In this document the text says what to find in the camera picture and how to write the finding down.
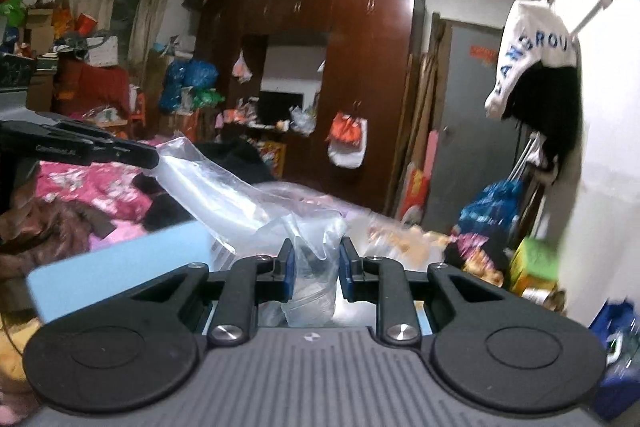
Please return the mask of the left hand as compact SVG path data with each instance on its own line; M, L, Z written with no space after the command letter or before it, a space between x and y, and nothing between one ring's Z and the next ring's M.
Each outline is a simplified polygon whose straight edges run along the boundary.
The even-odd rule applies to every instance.
M10 157L1 161L1 212L13 208L14 198L20 191L33 190L39 174L39 161L35 158Z

